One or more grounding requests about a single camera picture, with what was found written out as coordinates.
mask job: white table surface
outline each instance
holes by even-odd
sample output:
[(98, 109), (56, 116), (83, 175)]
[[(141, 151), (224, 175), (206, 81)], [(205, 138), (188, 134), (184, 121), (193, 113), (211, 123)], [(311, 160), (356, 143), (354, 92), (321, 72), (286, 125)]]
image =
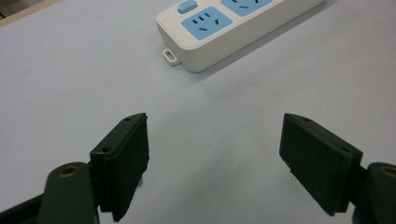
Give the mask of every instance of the white table surface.
[(120, 223), (351, 223), (278, 156), (283, 115), (364, 167), (396, 163), (396, 2), (328, 0), (200, 74), (161, 55), (155, 16), (175, 3), (63, 0), (0, 29), (0, 211), (146, 112), (151, 159)]

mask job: power strip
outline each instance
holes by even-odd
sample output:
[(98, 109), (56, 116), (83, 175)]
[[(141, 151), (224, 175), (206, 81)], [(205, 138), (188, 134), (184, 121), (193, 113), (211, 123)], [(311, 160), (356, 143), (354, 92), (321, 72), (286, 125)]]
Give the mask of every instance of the power strip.
[(157, 15), (171, 65), (201, 72), (324, 0), (185, 0)]

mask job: power switch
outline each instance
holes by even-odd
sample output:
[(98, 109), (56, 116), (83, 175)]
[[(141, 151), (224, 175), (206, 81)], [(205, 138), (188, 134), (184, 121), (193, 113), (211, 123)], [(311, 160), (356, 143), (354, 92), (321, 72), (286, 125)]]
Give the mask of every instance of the power switch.
[(177, 11), (181, 14), (184, 14), (195, 9), (196, 7), (198, 7), (198, 4), (194, 0), (187, 0), (178, 5)]

